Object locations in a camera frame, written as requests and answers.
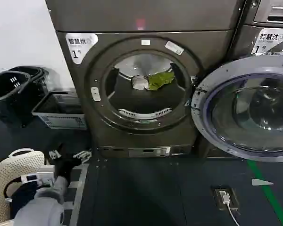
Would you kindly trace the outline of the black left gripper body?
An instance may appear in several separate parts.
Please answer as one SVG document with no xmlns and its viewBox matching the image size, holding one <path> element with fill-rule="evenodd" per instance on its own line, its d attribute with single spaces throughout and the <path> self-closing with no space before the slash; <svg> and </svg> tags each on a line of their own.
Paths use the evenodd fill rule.
<svg viewBox="0 0 283 226">
<path fill-rule="evenodd" d="M 82 164 L 81 159 L 78 158 L 58 158 L 54 160 L 57 177 L 63 177 L 70 183 L 71 171 L 74 167 Z"/>
</svg>

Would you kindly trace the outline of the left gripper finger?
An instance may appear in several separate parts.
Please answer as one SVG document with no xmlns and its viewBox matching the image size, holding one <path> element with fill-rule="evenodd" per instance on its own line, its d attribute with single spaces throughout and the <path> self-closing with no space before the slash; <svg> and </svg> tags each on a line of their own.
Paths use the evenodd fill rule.
<svg viewBox="0 0 283 226">
<path fill-rule="evenodd" d="M 92 157 L 91 151 L 81 151 L 73 155 L 73 158 L 81 160 L 82 163 L 86 163 Z"/>
<path fill-rule="evenodd" d="M 61 150 L 63 148 L 63 143 L 60 143 L 56 149 L 54 150 L 51 150 L 49 151 L 49 157 L 52 159 L 52 160 L 55 160 L 55 159 L 58 159 L 61 157 Z"/>
</svg>

